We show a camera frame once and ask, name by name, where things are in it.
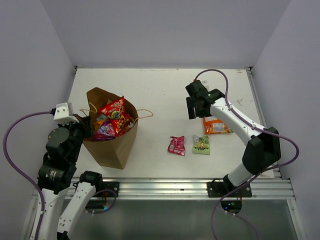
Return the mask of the orange white snack packet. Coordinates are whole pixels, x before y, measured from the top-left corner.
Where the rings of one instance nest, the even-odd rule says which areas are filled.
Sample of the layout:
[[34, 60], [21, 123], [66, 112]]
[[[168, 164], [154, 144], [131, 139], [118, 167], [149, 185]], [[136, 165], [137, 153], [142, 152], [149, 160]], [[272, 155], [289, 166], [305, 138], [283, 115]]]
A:
[[233, 133], [233, 131], [223, 121], [216, 117], [204, 117], [202, 122], [205, 135]]

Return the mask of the orange yellow snack bag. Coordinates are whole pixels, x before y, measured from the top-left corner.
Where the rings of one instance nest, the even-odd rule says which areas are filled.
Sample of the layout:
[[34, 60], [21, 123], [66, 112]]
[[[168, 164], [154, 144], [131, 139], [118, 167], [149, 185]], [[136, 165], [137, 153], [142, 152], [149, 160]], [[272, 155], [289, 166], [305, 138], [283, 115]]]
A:
[[107, 117], [104, 114], [101, 114], [100, 116], [97, 117], [93, 125], [96, 129], [99, 129], [106, 120], [107, 120]]

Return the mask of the purple candy packet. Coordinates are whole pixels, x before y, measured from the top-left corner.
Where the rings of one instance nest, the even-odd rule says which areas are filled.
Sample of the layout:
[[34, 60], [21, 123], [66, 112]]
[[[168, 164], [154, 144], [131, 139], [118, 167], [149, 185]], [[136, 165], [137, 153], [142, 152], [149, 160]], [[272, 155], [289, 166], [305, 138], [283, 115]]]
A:
[[116, 138], [116, 133], [110, 120], [106, 120], [93, 135], [94, 141], [108, 141]]

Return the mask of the brown paper bag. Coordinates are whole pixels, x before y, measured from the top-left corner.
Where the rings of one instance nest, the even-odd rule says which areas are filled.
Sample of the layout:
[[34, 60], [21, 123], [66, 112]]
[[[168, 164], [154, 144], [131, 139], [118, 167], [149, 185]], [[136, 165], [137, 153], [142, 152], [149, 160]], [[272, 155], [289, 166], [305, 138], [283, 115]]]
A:
[[[99, 116], [95, 109], [100, 109], [108, 103], [108, 101], [115, 101], [120, 97], [114, 93], [108, 92], [101, 88], [95, 87], [86, 93], [87, 101], [91, 106], [90, 126], [94, 126], [94, 120]], [[95, 161], [103, 167], [115, 168], [123, 170], [129, 159], [131, 150], [136, 140], [139, 116], [136, 107], [124, 100], [124, 107], [126, 112], [133, 118], [134, 125], [124, 135], [112, 140], [96, 141], [93, 137], [84, 139], [83, 144]]]

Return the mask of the red snack packet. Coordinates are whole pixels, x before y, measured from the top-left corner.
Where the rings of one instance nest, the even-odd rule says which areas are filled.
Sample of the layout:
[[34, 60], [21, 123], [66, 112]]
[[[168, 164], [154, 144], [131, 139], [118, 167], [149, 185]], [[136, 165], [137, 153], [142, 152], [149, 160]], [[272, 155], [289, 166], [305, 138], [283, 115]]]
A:
[[104, 105], [98, 112], [110, 121], [116, 137], [124, 135], [134, 126], [132, 117], [126, 112], [123, 96]]

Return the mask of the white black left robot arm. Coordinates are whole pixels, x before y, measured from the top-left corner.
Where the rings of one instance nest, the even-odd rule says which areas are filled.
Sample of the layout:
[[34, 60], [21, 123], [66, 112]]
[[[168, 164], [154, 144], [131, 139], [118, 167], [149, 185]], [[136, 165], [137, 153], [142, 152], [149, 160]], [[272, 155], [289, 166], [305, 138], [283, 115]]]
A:
[[[105, 213], [118, 197], [118, 190], [107, 186], [100, 173], [86, 170], [80, 175], [70, 202], [63, 208], [83, 141], [92, 136], [91, 118], [75, 114], [70, 102], [57, 104], [51, 113], [58, 127], [48, 134], [46, 153], [38, 171], [37, 211], [29, 236], [31, 240], [69, 240], [83, 212]], [[93, 197], [103, 200], [111, 197], [112, 206], [98, 210], [89, 205]]]

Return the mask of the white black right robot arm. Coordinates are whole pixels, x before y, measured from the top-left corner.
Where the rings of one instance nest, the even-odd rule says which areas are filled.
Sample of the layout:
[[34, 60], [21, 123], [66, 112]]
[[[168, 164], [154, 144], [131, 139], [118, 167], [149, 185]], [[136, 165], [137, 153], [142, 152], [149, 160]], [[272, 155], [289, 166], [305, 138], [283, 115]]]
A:
[[226, 102], [226, 96], [218, 89], [208, 91], [197, 80], [185, 87], [186, 104], [190, 119], [215, 117], [226, 124], [245, 145], [241, 163], [223, 178], [222, 189], [227, 196], [235, 196], [241, 185], [260, 175], [281, 158], [279, 132], [265, 128]]

